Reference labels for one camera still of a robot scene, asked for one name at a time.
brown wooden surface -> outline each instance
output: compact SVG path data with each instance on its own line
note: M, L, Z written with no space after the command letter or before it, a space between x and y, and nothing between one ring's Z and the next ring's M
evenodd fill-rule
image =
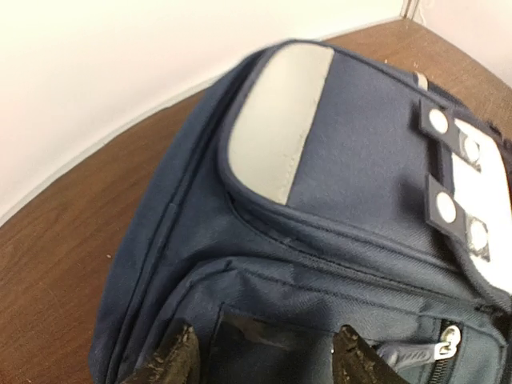
M512 90L412 22L330 40L421 71L512 136ZM117 137L0 228L0 383L89 383L86 357L112 256L195 95Z

backpack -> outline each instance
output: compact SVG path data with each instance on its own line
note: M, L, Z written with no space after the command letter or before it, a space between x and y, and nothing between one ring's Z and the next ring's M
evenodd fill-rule
M406 382L512 383L510 147L421 74L320 42L252 54L155 172L106 282L94 382L186 324L209 384L333 382L344 325Z

